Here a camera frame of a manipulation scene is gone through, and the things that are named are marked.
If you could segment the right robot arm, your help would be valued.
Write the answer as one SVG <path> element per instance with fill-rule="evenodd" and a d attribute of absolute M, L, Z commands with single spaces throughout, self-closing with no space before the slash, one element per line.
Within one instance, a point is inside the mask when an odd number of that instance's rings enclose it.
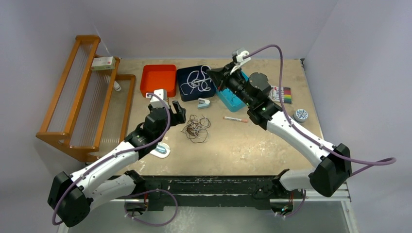
<path fill-rule="evenodd" d="M 269 98 L 272 88 L 265 74 L 255 72 L 246 80 L 240 70 L 230 73 L 224 67 L 209 69 L 207 74 L 217 89 L 229 89 L 247 105 L 253 123 L 285 140 L 314 167 L 282 171 L 273 184 L 276 196 L 283 198 L 296 189 L 314 189 L 322 196 L 331 197 L 349 178 L 352 171 L 349 148 L 326 142 L 291 119 Z"/>

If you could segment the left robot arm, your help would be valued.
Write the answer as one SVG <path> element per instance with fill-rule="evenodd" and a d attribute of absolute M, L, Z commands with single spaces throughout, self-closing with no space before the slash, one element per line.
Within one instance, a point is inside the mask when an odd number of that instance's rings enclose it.
<path fill-rule="evenodd" d="M 158 187 L 149 188 L 147 181 L 134 170 L 111 179 L 116 172 L 155 150 L 170 127 L 187 121 L 186 109 L 176 100 L 172 101 L 172 106 L 174 110 L 163 100 L 158 106 L 149 104 L 149 114 L 144 122 L 108 154 L 71 174 L 58 173 L 47 198 L 53 209 L 52 224 L 76 226 L 95 208 L 120 197 L 138 199 L 151 193 L 165 193 L 177 204 L 171 192 Z"/>

